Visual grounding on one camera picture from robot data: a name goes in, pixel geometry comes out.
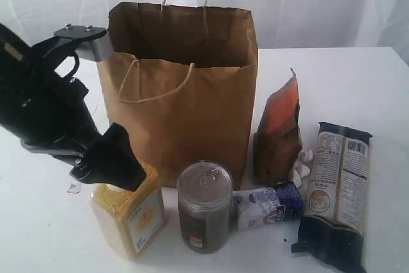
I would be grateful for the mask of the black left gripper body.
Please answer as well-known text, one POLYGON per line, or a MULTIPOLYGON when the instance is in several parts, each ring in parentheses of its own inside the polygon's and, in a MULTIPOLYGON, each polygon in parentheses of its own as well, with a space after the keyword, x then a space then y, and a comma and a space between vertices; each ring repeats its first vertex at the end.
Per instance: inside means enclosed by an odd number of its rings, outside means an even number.
POLYGON ((80 57, 45 60, 1 26, 1 126, 32 153, 73 164, 100 137, 75 78, 80 57))

